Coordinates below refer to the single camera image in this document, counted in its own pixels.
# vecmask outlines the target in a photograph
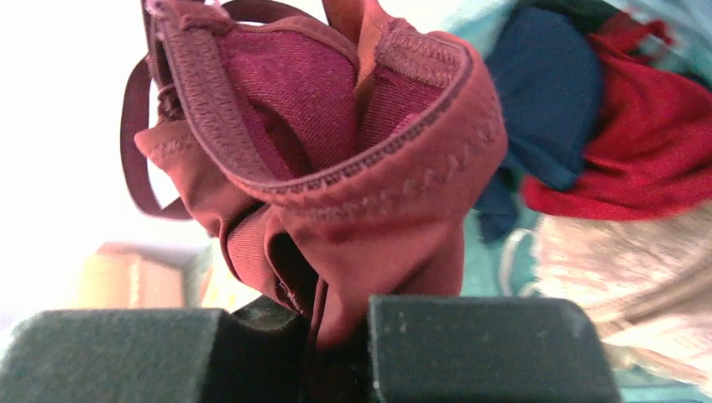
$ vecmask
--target beige garment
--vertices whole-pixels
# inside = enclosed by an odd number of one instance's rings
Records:
[[[578,303],[614,364],[712,395],[712,203],[660,221],[543,217],[536,288]]]

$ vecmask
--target maroon fabric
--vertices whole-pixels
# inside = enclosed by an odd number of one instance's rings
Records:
[[[236,277],[311,320],[314,396],[363,401],[343,354],[369,297],[459,294],[463,219],[506,137],[469,44],[419,34],[375,0],[325,3],[347,36],[303,15],[255,27],[155,0],[181,111],[135,143]]]
[[[712,95],[702,86],[629,55],[665,25],[590,35],[605,94],[600,133],[588,144],[586,171],[566,192],[526,178],[527,206],[546,214],[598,220],[656,219],[712,198]]]

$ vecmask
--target dark blue cloth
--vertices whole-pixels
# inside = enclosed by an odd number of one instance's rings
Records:
[[[534,175],[566,191],[584,170],[584,146],[603,96],[599,60],[561,14],[523,8],[511,16],[485,60],[500,96],[509,149],[477,200],[486,243],[516,225],[517,210],[502,175]]]

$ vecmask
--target red cloth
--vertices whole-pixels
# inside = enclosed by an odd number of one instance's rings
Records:
[[[632,221],[670,216],[712,198],[712,95],[629,55],[649,34],[669,41],[665,31],[656,21],[588,36],[605,79],[598,137],[585,149],[586,170],[573,189],[554,191],[525,179],[529,208]]]

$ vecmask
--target pile of clothes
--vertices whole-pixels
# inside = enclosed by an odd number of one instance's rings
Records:
[[[534,281],[520,293],[581,305],[617,367],[712,395],[712,24],[690,28],[712,21],[712,3],[649,2],[679,11],[666,18],[612,3],[514,2],[489,31],[480,51],[509,150],[468,242],[506,240],[501,288],[513,294],[510,255],[532,235]]]

